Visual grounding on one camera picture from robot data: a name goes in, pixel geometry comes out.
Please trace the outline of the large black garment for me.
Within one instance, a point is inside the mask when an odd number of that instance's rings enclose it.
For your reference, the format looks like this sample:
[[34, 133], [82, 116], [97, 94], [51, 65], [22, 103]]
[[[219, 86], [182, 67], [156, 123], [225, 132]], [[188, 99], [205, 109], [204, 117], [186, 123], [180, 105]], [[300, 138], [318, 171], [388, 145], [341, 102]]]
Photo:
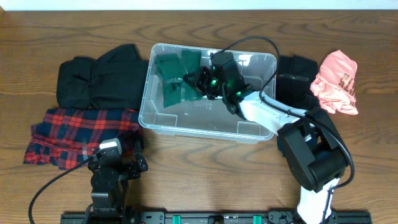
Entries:
[[76, 56], [59, 67], [57, 103], [62, 108], [139, 110], [148, 68], [134, 44], [97, 59]]

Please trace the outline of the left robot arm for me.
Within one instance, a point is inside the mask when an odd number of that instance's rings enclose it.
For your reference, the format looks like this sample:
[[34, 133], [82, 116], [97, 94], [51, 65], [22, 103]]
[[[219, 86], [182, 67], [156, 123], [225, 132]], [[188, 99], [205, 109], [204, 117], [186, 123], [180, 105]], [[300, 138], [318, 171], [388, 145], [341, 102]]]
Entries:
[[123, 160], [123, 148], [119, 139], [103, 141], [94, 151], [88, 163], [92, 171], [91, 198], [97, 217], [116, 218], [125, 216], [126, 194], [129, 181], [138, 179], [148, 170], [140, 141], [134, 143], [133, 158]]

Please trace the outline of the red navy plaid shirt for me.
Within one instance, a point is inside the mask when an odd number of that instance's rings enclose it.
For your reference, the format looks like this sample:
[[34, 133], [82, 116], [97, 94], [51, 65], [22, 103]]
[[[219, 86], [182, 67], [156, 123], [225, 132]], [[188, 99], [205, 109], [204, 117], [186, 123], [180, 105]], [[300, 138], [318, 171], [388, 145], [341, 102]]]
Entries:
[[113, 138], [120, 140], [122, 155], [130, 156], [136, 142], [144, 145], [138, 115], [130, 109], [49, 109], [41, 123], [31, 126], [23, 163], [71, 169]]

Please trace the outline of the pink salmon printed shirt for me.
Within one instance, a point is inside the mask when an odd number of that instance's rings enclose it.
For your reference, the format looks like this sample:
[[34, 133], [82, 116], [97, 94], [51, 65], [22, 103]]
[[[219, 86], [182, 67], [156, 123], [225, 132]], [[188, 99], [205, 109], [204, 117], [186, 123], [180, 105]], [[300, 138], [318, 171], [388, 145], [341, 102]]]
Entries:
[[357, 63], [340, 50], [326, 56], [310, 85], [321, 108], [331, 114], [358, 114], [354, 87], [357, 69]]

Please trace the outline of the dark green garment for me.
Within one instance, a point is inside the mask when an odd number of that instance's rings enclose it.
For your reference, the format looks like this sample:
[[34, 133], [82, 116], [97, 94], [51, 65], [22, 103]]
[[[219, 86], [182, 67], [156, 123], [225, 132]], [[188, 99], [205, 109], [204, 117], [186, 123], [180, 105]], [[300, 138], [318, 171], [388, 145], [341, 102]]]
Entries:
[[162, 79], [164, 108], [203, 98], [183, 80], [185, 75], [199, 70], [200, 60], [201, 52], [197, 50], [182, 50], [181, 55], [172, 53], [156, 56], [155, 71]]

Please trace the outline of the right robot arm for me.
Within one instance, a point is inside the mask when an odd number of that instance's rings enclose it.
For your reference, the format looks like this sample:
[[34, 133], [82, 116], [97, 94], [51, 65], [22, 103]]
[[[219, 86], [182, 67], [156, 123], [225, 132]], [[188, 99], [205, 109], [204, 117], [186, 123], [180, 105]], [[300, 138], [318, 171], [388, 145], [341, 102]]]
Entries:
[[303, 223], [326, 223], [334, 191], [354, 178], [349, 150], [325, 111], [287, 106], [255, 90], [235, 68], [202, 67], [184, 82], [209, 100], [221, 99], [231, 114], [276, 134], [300, 184], [297, 213]]

